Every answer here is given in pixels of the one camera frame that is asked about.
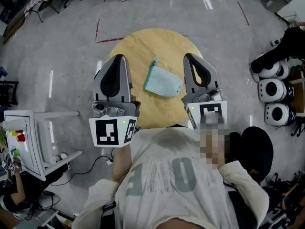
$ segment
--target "white t-shirt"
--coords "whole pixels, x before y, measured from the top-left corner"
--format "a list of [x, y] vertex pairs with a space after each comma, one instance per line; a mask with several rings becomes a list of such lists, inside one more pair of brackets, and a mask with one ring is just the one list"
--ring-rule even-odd
[[[124, 229], [154, 229], [172, 218], [205, 229], [237, 229], [224, 180], [236, 186], [258, 224], [262, 222], [268, 195], [238, 161], [219, 170], [208, 164], [197, 143], [195, 131], [185, 127], [147, 129], [134, 135], [132, 167], [115, 193]], [[90, 188], [84, 211], [72, 228], [99, 228], [101, 207], [111, 202], [115, 186], [102, 180]]]

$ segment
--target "round wooden table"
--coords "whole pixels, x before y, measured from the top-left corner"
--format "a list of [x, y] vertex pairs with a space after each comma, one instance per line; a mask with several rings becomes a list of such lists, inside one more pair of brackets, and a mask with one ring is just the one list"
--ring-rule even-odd
[[162, 97], [143, 88], [154, 57], [160, 58], [155, 65], [176, 74], [184, 82], [183, 58], [188, 52], [202, 57], [186, 37], [158, 28], [136, 31], [120, 41], [110, 52], [107, 60], [121, 53], [129, 62], [132, 95], [141, 102], [138, 126], [168, 127], [188, 119], [181, 101], [186, 95], [185, 85], [175, 97]]

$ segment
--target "concrete floor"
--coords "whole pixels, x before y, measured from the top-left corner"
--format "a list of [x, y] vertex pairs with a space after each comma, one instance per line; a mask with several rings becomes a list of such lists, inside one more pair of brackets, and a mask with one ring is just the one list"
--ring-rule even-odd
[[[266, 130], [274, 144], [271, 174], [282, 178], [303, 169], [304, 136], [291, 137], [292, 127], [275, 130], [264, 123], [264, 105], [258, 100], [256, 84], [249, 73], [249, 61], [270, 49], [270, 40], [280, 38], [285, 26], [267, 11], [260, 0], [71, 0], [66, 9], [60, 0], [60, 14], [47, 8], [40, 23], [32, 14], [4, 46], [1, 65], [9, 80], [18, 80], [17, 109], [34, 111], [78, 110], [79, 117], [53, 122], [57, 152], [84, 154], [71, 162], [72, 170], [58, 182], [64, 183], [75, 172], [86, 172], [101, 153], [93, 146], [88, 118], [92, 116], [92, 82], [97, 61], [106, 61], [117, 42], [97, 41], [119, 38], [133, 31], [159, 27], [187, 34], [204, 59], [218, 71], [224, 99], [228, 103], [228, 124], [242, 132], [253, 125]], [[240, 2], [250, 25], [237, 4]], [[50, 71], [53, 70], [49, 98]], [[89, 175], [76, 175], [61, 187], [49, 187], [61, 197], [58, 208], [70, 214], [81, 211], [88, 187], [110, 177], [111, 166], [100, 159]]]

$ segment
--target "sleeve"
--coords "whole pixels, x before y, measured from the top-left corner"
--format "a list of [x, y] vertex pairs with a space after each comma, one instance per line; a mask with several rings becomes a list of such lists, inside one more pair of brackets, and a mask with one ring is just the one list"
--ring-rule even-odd
[[7, 212], [12, 212], [12, 213], [16, 212], [17, 206], [11, 199], [10, 194], [6, 194], [6, 195], [3, 194], [0, 197], [0, 205], [1, 205], [1, 208]]
[[235, 185], [246, 205], [254, 213], [259, 226], [269, 207], [267, 193], [250, 177], [239, 161], [225, 164], [219, 169], [219, 172], [225, 182]]
[[117, 185], [117, 182], [103, 179], [90, 187], [84, 209], [74, 220], [72, 229], [99, 229], [102, 207], [114, 200]]

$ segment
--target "light blue cloth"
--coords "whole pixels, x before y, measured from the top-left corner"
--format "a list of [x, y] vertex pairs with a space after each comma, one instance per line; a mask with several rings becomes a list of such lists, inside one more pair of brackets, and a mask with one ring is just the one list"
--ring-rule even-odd
[[154, 65], [152, 62], [144, 89], [165, 97], [176, 96], [183, 86], [183, 81], [174, 73]]

